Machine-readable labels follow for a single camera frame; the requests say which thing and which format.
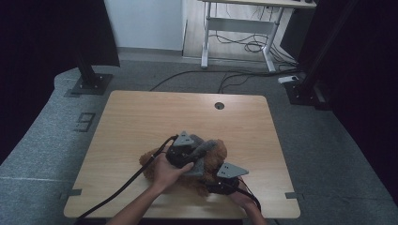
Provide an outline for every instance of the hand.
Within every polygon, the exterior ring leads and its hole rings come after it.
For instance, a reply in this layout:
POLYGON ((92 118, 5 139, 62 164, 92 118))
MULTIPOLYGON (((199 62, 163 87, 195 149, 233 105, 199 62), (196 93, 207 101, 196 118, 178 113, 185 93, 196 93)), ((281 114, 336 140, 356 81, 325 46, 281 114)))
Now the hand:
MULTIPOLYGON (((242 177, 239 177, 238 179, 239 179, 238 188, 247 191, 245 184, 243 184, 243 182, 242 182, 243 181, 242 177)), ((250 204, 255 204, 254 201, 251 198, 249 198, 248 196, 246 196, 246 195, 244 195, 242 193, 239 193, 237 191, 232 193, 232 194, 230 194, 230 195, 228 195, 228 197, 231 198, 231 200, 235 204, 239 205, 240 207, 242 207, 244 209, 250 204)))
POLYGON ((152 187, 161 192, 175 183, 182 173, 190 171, 193 167, 193 162, 188 163, 181 169, 173 166, 167 160, 166 152, 167 149, 163 150, 155 159, 155 175, 152 187))

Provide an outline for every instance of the grommet hole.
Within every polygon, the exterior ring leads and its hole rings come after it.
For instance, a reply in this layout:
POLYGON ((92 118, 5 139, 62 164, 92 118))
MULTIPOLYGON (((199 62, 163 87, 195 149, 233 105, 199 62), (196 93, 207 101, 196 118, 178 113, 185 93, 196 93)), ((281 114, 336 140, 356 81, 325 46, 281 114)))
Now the grommet hole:
POLYGON ((225 106, 222 102, 217 102, 214 107, 216 107, 217 110, 222 110, 225 106))

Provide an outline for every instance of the desk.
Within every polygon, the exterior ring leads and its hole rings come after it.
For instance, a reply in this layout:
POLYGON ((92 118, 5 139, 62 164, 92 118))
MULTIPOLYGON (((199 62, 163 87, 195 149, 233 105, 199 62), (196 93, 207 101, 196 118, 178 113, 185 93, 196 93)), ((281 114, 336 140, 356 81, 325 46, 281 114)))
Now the desk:
POLYGON ((263 34, 268 35, 268 41, 265 48, 263 48, 263 55, 266 59, 268 70, 274 72, 275 67, 272 62, 270 55, 270 48, 274 41, 276 32, 278 31, 279 23, 283 15, 284 8, 315 8, 316 3, 306 3, 304 0, 299 2, 293 0, 200 0, 208 2, 207 15, 205 23, 205 42, 202 47, 202 62, 201 67, 207 68, 208 59, 208 31, 229 31, 229 32, 241 32, 241 33, 252 33, 252 34, 263 34), (226 4, 241 4, 241 5, 257 5, 265 7, 278 7, 277 19, 274 22, 259 22, 259 21, 248 21, 248 20, 235 20, 227 18, 214 18, 210 15, 211 3, 226 3, 226 4))
MULTIPOLYGON (((297 218, 296 199, 267 101, 261 96, 114 91, 105 107, 64 213, 76 218, 115 193, 141 168, 139 157, 167 138, 187 130, 204 140, 221 139, 226 161, 250 171, 243 178, 267 218, 297 218), (223 110, 215 103, 224 104, 223 110)), ((150 183, 139 176, 124 192, 90 217, 111 218, 150 183)), ((173 186, 145 218, 245 218, 227 197, 199 197, 173 186)))

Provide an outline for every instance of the black curtain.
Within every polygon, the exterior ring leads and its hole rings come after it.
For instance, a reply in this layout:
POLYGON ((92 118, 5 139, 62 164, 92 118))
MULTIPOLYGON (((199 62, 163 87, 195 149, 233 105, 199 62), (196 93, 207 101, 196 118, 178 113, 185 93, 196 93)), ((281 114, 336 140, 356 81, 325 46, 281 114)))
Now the black curtain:
POLYGON ((54 77, 90 65, 118 66, 101 0, 14 0, 0 7, 1 162, 30 128, 54 90, 54 77))
MULTIPOLYGON (((328 86, 330 107, 398 203, 398 4, 330 2, 335 5, 319 4, 317 10, 343 11, 342 6, 355 5, 311 76, 328 86)), ((340 12, 335 15, 331 21, 341 17, 340 12)), ((325 43, 326 30, 335 25, 326 22, 317 32, 315 28, 321 25, 318 22, 326 20, 327 15, 315 13, 315 25, 310 28, 301 55, 309 67, 319 57, 317 50, 325 43)))

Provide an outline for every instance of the wooden table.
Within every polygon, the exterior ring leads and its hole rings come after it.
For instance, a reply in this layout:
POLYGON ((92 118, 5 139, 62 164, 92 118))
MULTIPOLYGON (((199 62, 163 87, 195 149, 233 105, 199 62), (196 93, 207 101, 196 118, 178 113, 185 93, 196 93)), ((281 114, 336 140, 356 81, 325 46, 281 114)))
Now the wooden table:
MULTIPOLYGON (((114 91, 105 107, 73 189, 65 215, 76 218, 117 191, 141 168, 139 157, 170 136, 187 130, 204 140, 222 139, 226 161, 250 171, 243 178, 267 218, 297 218, 296 199, 267 101, 261 96, 114 91), (215 104, 221 102, 224 109, 215 104)), ((111 218, 149 186, 139 176, 123 193, 90 218, 111 218)), ((227 197, 199 197, 173 186, 145 218, 245 218, 227 197)))

